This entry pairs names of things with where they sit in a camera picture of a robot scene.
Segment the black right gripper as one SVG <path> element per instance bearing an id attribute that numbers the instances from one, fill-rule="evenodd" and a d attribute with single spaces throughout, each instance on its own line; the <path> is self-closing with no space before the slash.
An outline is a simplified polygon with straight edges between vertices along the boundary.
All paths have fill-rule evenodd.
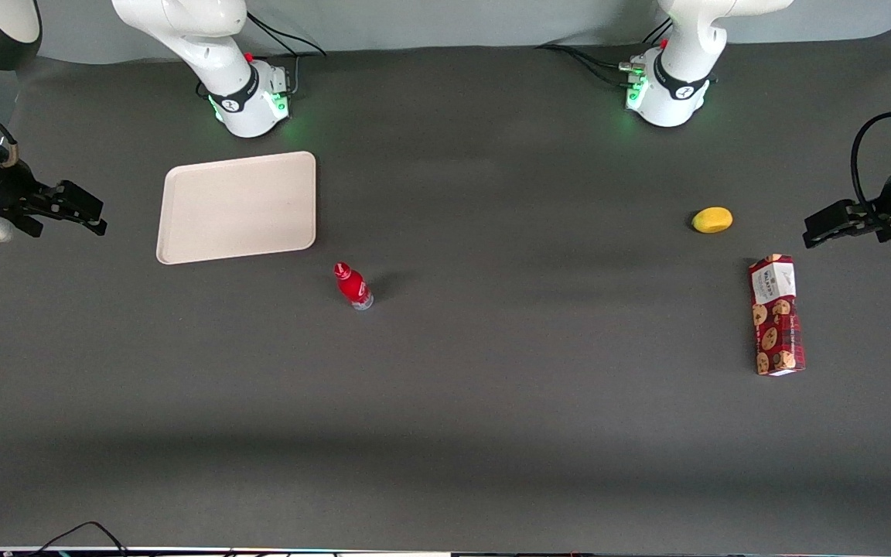
<path id="1" fill-rule="evenodd" d="M 84 188 L 69 180 L 46 186 L 24 162 L 0 166 L 0 237 L 11 237 L 16 231 L 40 237 L 43 223 L 34 216 L 43 202 L 57 207 L 42 212 L 43 217 L 78 224 L 99 237 L 106 234 L 108 223 L 101 217 L 104 204 Z"/>

